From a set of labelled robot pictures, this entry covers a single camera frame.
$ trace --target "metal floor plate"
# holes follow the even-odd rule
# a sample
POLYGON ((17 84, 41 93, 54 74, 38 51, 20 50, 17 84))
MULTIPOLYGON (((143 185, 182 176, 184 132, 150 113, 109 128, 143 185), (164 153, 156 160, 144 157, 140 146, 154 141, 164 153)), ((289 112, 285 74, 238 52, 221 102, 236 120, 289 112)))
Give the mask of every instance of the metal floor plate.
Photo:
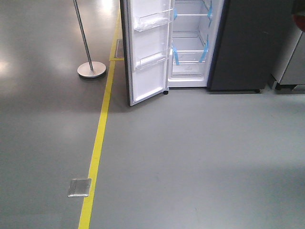
POLYGON ((117 40, 115 58, 124 58, 124 47, 122 39, 117 40))
POLYGON ((68 197, 88 197, 91 179, 72 179, 68 197))

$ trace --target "metal pole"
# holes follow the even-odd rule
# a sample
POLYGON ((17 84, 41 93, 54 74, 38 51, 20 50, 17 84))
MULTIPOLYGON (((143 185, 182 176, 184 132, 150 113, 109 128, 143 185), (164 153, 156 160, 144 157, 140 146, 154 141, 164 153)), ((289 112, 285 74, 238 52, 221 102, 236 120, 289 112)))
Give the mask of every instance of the metal pole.
POLYGON ((78 9, 77 1, 76 0, 73 0, 73 1, 74 1, 74 7, 75 7, 75 10, 76 10, 77 20, 78 20, 78 23, 80 25, 82 40, 84 41, 84 45, 85 45, 85 49, 86 49, 86 53, 87 53, 87 57, 88 57, 88 62, 89 62, 89 65, 90 65, 90 69, 91 69, 91 71, 93 71, 93 65, 92 65, 92 61, 91 61, 91 57, 90 57, 90 53, 89 53, 89 49, 88 49, 88 45, 87 45, 87 40, 86 40, 84 28, 82 26, 82 22, 81 22, 80 11, 78 9))

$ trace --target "yellow floor line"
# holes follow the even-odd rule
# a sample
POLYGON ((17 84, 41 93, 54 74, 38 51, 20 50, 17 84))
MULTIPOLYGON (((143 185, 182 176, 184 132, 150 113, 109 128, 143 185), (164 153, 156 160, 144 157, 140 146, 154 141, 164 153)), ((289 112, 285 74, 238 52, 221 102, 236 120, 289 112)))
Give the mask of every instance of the yellow floor line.
POLYGON ((105 88, 105 92, 104 92, 102 110, 101 110, 99 125, 97 128, 97 133, 96 133, 96 137, 95 137, 93 154, 92 154, 92 158, 91 158, 91 164, 90 164, 89 175, 88 175, 88 178, 92 179, 90 194, 88 197, 84 198, 84 202, 83 202, 82 209, 81 209, 80 223, 78 226, 79 229, 89 229, 90 228, 96 180, 97 180, 100 160, 101 160, 101 156, 102 156, 102 144, 104 141, 106 122, 107 122, 107 117, 108 117, 115 61, 121 60, 121 58, 114 58, 114 54, 115 54, 115 50, 116 50, 116 41, 117 41, 118 35, 119 35, 120 18, 121 18, 121 15, 120 15, 120 13, 118 13, 115 34, 114 34, 113 41, 112 41, 111 54, 110 54, 110 58, 109 58, 110 66, 109 66, 109 70, 108 70, 107 83, 106 83, 106 88, 105 88))

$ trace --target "blue tape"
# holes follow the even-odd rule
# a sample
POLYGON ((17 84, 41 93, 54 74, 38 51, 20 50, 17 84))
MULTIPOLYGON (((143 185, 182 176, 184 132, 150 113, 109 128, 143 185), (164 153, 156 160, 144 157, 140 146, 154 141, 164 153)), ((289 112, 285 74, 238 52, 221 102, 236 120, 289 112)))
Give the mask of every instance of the blue tape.
POLYGON ((176 65, 180 65, 178 51, 177 51, 177 49, 174 46, 173 46, 173 55, 175 57, 176 65))
POLYGON ((202 63, 205 60, 205 57, 206 57, 208 52, 209 52, 209 37, 208 37, 208 39, 206 41, 206 45, 205 45, 205 48, 204 48, 204 51, 202 53, 202 56, 200 58, 199 63, 202 63))
POLYGON ((173 9, 173 19, 176 20, 176 18, 178 17, 178 11, 176 8, 173 9))
POLYGON ((210 6, 210 9, 208 12, 208 18, 210 20, 209 27, 211 26, 211 23, 212 23, 212 13, 213 13, 213 6, 212 6, 212 1, 211 1, 211 6, 210 6))

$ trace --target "black refrigerator door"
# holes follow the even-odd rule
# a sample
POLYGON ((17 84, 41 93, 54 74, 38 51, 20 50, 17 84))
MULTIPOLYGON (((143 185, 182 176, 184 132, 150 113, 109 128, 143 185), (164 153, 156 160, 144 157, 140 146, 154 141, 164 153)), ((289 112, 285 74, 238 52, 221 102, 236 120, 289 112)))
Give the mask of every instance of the black refrigerator door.
POLYGON ((293 0, 227 0, 208 87, 264 89, 291 24, 293 0))

